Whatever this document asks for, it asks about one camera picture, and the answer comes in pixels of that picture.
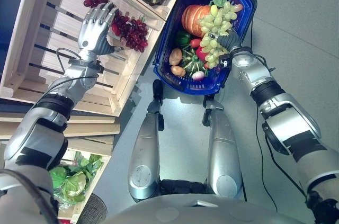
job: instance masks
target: red tomato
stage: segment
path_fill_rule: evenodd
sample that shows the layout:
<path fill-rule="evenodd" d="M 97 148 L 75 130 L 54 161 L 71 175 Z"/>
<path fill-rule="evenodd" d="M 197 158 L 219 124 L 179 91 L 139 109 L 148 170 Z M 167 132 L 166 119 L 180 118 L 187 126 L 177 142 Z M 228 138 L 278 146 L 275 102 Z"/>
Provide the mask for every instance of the red tomato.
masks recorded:
<path fill-rule="evenodd" d="M 202 47 L 198 47 L 198 49 L 196 50 L 195 54 L 197 55 L 197 57 L 201 60 L 205 62 L 205 57 L 206 55 L 208 55 L 208 53 L 204 53 L 202 52 Z"/>
<path fill-rule="evenodd" d="M 200 45 L 200 41 L 201 41 L 201 39 L 193 39 L 193 40 L 191 40 L 191 42 L 190 42 L 190 45 L 191 45 L 191 47 L 192 48 L 197 48 L 197 47 L 199 47 L 199 45 Z"/>

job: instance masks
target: red radish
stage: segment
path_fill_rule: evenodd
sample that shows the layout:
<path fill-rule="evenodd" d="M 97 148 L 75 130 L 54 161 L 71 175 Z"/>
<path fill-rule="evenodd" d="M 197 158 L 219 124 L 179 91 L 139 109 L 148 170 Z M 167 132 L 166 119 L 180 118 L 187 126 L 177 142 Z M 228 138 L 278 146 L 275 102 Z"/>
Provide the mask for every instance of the red radish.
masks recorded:
<path fill-rule="evenodd" d="M 199 47 L 200 41 L 201 41 L 201 39 L 199 39 L 199 38 L 191 40 L 191 42 L 190 42 L 191 47 L 192 48 Z"/>
<path fill-rule="evenodd" d="M 195 51 L 195 54 L 197 55 L 199 60 L 204 61 L 204 62 L 205 62 L 206 55 L 208 55 L 208 53 L 202 52 L 202 47 L 201 46 L 198 47 L 198 49 Z"/>
<path fill-rule="evenodd" d="M 204 77 L 205 77 L 205 73 L 202 71 L 197 71 L 192 75 L 192 79 L 194 81 L 202 81 Z"/>

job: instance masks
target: robot leg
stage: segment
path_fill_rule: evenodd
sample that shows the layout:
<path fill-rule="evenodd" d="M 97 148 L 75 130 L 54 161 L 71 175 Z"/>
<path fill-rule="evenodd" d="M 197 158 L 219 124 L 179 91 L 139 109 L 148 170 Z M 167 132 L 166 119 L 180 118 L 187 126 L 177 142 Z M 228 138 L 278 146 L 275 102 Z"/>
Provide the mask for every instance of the robot leg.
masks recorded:
<path fill-rule="evenodd" d="M 242 176 L 237 145 L 224 107 L 207 100 L 203 124 L 210 127 L 207 190 L 216 195 L 238 198 Z"/>
<path fill-rule="evenodd" d="M 138 202 L 158 195 L 159 191 L 159 138 L 158 131 L 164 130 L 160 113 L 163 87 L 161 81 L 153 82 L 154 100 L 149 104 L 134 144 L 128 170 L 128 188 Z"/>

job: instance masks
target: potato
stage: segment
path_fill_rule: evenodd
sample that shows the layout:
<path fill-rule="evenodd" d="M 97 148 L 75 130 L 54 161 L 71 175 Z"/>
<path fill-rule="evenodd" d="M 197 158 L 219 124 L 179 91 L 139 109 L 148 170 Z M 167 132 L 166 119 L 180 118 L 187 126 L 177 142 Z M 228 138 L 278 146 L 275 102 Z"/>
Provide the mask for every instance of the potato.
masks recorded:
<path fill-rule="evenodd" d="M 177 77 L 183 77 L 186 74 L 185 69 L 180 66 L 172 66 L 171 72 Z"/>
<path fill-rule="evenodd" d="M 172 50 L 171 54 L 169 55 L 169 64 L 170 65 L 178 65 L 182 59 L 182 52 L 180 48 L 175 48 Z"/>

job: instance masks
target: orange pumpkin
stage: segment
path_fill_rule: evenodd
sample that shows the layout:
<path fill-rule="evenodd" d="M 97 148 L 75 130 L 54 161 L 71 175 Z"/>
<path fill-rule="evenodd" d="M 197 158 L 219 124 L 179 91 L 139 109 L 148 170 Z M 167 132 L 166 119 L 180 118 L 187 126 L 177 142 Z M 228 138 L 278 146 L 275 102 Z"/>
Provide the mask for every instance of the orange pumpkin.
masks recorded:
<path fill-rule="evenodd" d="M 190 5 L 182 14 L 181 23 L 184 29 L 192 35 L 203 37 L 204 33 L 201 31 L 201 26 L 197 19 L 210 13 L 209 5 Z"/>

